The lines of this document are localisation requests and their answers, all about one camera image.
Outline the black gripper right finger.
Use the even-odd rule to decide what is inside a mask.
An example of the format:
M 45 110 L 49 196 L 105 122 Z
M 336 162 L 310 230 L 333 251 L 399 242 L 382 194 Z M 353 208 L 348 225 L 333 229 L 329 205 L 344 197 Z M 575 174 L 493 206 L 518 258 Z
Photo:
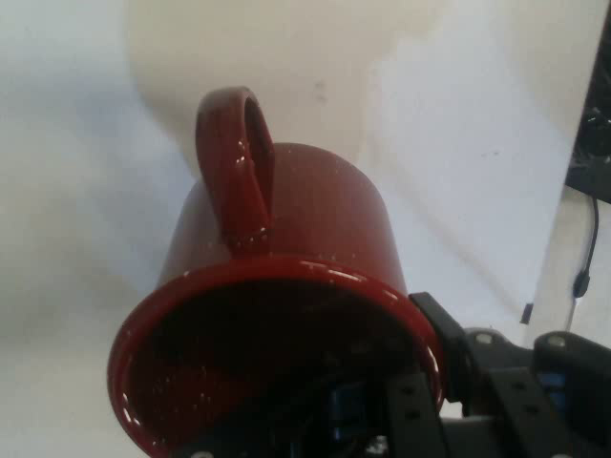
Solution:
M 463 409 L 427 420 L 435 456 L 609 456 L 609 348 L 568 331 L 524 348 L 463 328 L 429 293 L 410 298 L 442 343 L 448 398 Z

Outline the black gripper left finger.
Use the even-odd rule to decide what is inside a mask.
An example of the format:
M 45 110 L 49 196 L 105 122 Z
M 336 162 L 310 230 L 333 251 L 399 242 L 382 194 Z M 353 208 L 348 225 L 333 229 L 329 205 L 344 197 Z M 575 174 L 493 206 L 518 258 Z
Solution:
M 438 411 L 423 372 L 393 374 L 384 381 L 383 395 L 389 457 L 449 456 Z

